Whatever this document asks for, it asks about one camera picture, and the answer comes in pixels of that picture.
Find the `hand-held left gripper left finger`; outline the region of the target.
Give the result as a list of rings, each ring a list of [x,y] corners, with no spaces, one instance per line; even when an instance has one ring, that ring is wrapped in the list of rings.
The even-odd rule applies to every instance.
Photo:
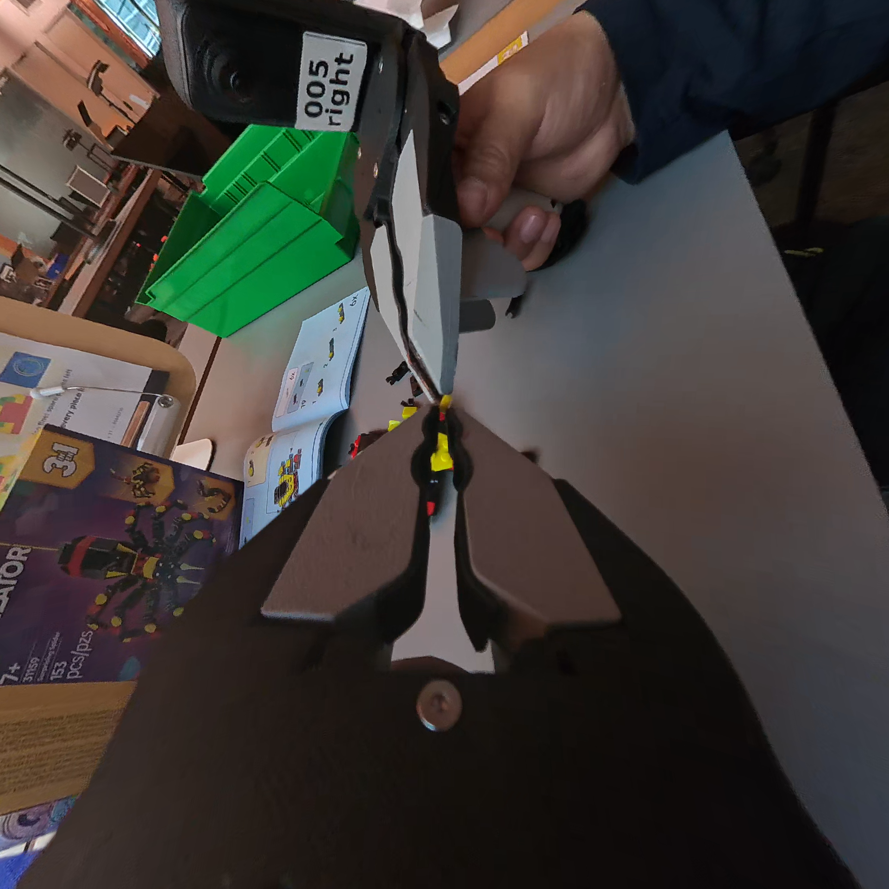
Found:
[[[264,618],[390,647],[425,604],[435,410],[386,432],[323,485],[261,606]]]

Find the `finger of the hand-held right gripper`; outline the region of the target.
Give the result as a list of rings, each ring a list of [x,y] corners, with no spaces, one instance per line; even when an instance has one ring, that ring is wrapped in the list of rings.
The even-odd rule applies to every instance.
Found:
[[[441,399],[452,394],[457,365],[463,235],[458,222],[423,209],[413,131],[394,176],[393,218],[414,374],[430,399]]]
[[[438,401],[438,217],[410,219],[403,242],[397,224],[372,217],[368,248],[377,308],[423,394]]]

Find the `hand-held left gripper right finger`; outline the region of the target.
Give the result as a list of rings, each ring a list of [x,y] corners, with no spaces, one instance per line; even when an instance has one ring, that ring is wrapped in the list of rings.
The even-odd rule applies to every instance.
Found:
[[[447,412],[461,620],[475,650],[508,653],[620,609],[554,479],[467,412]]]

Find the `black yellow lego leg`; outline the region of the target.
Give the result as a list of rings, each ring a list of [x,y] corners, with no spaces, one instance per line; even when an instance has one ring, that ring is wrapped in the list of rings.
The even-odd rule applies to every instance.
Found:
[[[453,459],[450,454],[448,432],[448,410],[452,403],[452,395],[446,394],[438,405],[436,435],[434,449],[429,458],[430,475],[426,486],[426,510],[428,518],[439,513],[445,481],[453,471]]]

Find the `person's right forearm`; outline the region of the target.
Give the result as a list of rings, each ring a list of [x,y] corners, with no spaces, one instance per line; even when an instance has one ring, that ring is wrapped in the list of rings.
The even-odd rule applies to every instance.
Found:
[[[886,1],[596,1],[636,135],[636,184],[724,130],[805,114],[887,65]]]

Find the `yellow black lego spider body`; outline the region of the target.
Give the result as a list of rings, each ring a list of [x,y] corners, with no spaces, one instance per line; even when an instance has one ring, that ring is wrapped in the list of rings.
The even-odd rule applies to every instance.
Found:
[[[394,430],[402,422],[414,416],[417,413],[419,406],[416,405],[414,402],[402,402],[402,408],[403,409],[400,419],[391,419],[385,428],[374,428],[372,430],[358,434],[353,443],[350,445],[350,460],[355,460],[360,453],[362,453],[372,444],[380,440],[389,431]]]

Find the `open lego instruction booklet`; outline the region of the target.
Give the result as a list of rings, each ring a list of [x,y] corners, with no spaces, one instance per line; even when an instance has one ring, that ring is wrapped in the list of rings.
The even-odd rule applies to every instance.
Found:
[[[241,546],[322,478],[327,431],[350,406],[371,301],[364,287],[302,323],[275,402],[272,432],[244,457]]]

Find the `purple lego set box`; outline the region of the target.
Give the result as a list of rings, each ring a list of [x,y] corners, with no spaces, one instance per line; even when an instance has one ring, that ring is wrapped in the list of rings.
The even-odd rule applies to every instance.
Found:
[[[2,458],[1,683],[133,681],[241,540],[242,482],[45,426]]]

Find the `person's right hand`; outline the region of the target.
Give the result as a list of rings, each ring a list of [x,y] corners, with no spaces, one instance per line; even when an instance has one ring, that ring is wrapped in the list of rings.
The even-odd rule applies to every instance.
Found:
[[[528,271],[548,261],[557,213],[524,206],[490,226],[513,188],[568,204],[587,198],[635,137],[613,50],[598,20],[577,12],[461,96],[453,169],[461,220],[484,228]]]

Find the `large green plastic bin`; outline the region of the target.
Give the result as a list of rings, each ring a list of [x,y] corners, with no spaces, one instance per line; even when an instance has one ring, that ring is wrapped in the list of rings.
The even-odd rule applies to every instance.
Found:
[[[350,191],[335,187],[332,220],[270,182],[219,217],[192,194],[179,220],[202,232],[181,252],[171,232],[139,300],[228,337],[351,261],[359,234]]]

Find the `light wooden side table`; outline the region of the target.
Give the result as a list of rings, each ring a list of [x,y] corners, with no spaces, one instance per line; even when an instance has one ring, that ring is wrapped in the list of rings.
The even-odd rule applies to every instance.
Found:
[[[1,330],[24,339],[98,356],[135,363],[169,374],[166,393],[181,404],[178,417],[161,450],[170,457],[196,391],[194,369],[188,359],[170,344],[137,332],[101,325],[47,308],[1,298]]]

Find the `printed white paper sheet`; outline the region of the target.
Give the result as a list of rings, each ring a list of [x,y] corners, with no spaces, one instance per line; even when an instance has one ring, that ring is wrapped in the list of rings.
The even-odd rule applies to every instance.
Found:
[[[27,391],[46,425],[160,453],[181,409],[169,374],[1,334],[1,396]]]

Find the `colourful brick picture sheet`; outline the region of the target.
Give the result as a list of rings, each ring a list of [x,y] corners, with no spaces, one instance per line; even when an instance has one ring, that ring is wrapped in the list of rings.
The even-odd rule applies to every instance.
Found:
[[[1,396],[1,507],[28,461],[39,437],[34,397],[27,391]]]

